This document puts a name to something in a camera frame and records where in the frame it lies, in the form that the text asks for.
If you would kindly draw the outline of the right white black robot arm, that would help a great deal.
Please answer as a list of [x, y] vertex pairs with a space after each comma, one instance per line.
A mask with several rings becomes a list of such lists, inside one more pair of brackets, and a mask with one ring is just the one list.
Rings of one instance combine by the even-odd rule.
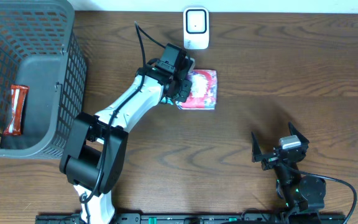
[[290, 135], [279, 140], [279, 146], [269, 154], [263, 154], [255, 134], [252, 134], [252, 161], [260, 162], [263, 170], [273, 169], [277, 176], [276, 191], [285, 200], [286, 209], [280, 219], [289, 222], [291, 216], [317, 213], [324, 208], [326, 182], [319, 177], [302, 175], [297, 163], [306, 157], [310, 143], [292, 123]]

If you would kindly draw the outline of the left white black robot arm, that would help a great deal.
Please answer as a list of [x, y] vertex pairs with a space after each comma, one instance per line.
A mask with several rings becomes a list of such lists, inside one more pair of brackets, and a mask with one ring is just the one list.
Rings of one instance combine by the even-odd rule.
[[82, 223], [110, 223], [115, 214], [112, 188], [124, 165], [131, 129], [149, 109], [158, 105], [168, 90], [182, 86], [189, 94], [186, 79], [195, 60], [185, 57], [173, 74], [146, 64], [135, 73], [132, 85], [111, 105], [94, 115], [81, 112], [73, 121], [60, 172], [79, 195]]

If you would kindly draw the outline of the red snack bar wrapper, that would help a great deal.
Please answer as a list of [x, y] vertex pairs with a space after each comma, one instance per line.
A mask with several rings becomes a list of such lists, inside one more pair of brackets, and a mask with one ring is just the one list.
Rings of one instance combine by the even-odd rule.
[[5, 128], [4, 136], [20, 136], [22, 134], [22, 114], [25, 99], [29, 92], [26, 85], [11, 85], [11, 121]]

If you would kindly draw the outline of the green wet wipes packet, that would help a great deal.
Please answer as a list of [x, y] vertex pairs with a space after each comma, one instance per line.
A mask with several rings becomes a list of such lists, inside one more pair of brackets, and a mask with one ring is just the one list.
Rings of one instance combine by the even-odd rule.
[[161, 99], [160, 104], [174, 105], [175, 103], [170, 98], [164, 97]]

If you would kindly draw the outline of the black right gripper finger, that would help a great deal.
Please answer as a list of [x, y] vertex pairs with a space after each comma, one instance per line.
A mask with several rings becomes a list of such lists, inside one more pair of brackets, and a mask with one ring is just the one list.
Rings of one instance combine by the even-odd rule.
[[259, 142], [256, 135], [251, 132], [252, 135], [252, 162], [259, 162], [262, 160], [262, 152], [260, 150]]
[[309, 140], [304, 137], [304, 135], [302, 135], [291, 122], [288, 123], [288, 127], [290, 134], [295, 135], [300, 140], [301, 144], [309, 144]]

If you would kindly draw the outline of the purple red tissue pack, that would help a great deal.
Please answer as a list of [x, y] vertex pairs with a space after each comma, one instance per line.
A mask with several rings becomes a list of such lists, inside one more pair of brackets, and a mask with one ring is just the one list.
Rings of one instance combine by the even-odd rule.
[[214, 110], [218, 79], [215, 70], [193, 70], [187, 75], [192, 82], [189, 97], [184, 103], [176, 101], [180, 110]]

